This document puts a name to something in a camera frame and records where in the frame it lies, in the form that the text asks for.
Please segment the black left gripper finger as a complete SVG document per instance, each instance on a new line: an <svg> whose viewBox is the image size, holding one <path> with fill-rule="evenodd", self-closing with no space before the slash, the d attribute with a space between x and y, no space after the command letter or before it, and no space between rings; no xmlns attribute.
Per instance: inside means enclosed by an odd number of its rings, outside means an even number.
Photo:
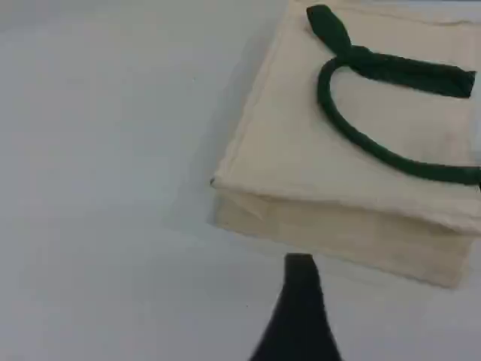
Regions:
<svg viewBox="0 0 481 361"><path fill-rule="evenodd" d="M318 268L310 254L284 258L283 286L251 360L341 360Z"/></svg>

